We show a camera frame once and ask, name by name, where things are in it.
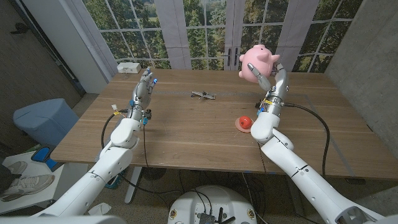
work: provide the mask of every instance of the pig ear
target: pig ear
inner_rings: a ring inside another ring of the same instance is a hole
[[[273,62],[276,62],[276,61],[278,61],[279,57],[280,57],[280,55],[271,55],[271,60]]]
[[[257,59],[262,62],[266,62],[268,60],[268,58],[269,58],[269,53],[257,55]]]

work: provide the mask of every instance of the person's foot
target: person's foot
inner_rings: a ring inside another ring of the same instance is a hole
[[[9,202],[23,195],[36,194],[48,187],[54,178],[54,175],[47,174],[15,179],[10,187],[0,195],[0,198],[3,202]]]
[[[27,163],[24,161],[18,161],[13,163],[13,165],[10,165],[7,167],[12,174],[22,174],[27,167]]]

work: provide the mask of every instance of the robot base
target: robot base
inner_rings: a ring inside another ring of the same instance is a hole
[[[237,192],[218,185],[206,185],[181,195],[169,211],[168,224],[176,223],[257,223],[253,206]]]

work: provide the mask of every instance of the blue trash can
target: blue trash can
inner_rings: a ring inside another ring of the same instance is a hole
[[[52,99],[14,112],[14,124],[40,144],[57,146],[79,117],[64,99]]]

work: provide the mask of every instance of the round white base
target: round white base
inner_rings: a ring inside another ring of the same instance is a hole
[[[181,197],[173,203],[169,211],[168,224],[199,223],[200,219],[198,218],[198,214],[204,213],[205,207],[206,214],[209,215],[210,203],[207,198],[199,194],[205,203],[204,207],[195,189],[192,190],[193,192],[187,192],[181,195]],[[223,213],[226,214],[226,218],[222,218],[222,222],[231,217],[235,217],[235,221],[232,223],[257,223],[253,206],[237,192],[217,185],[201,186],[197,187],[196,190],[205,194],[210,199],[212,206],[211,215],[215,217],[215,220],[218,220],[220,208],[222,207]]]

